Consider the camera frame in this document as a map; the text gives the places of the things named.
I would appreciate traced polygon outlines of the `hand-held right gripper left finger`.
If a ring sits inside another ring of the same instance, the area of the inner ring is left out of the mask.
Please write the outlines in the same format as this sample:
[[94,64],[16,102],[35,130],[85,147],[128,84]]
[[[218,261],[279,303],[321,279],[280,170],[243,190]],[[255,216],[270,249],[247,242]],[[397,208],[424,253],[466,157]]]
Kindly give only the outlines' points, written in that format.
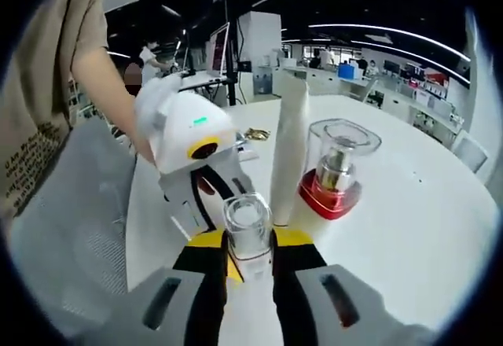
[[122,296],[110,318],[80,345],[217,345],[226,304],[227,239],[194,237],[171,268],[150,274]]

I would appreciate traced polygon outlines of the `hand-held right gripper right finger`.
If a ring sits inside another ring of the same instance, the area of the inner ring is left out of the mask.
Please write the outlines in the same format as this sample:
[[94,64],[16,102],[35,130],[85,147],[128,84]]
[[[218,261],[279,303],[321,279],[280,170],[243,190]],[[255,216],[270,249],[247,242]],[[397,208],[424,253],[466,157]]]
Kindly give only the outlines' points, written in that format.
[[340,265],[328,265],[310,236],[276,227],[273,299],[286,345],[415,345],[417,330],[394,318],[382,296]]

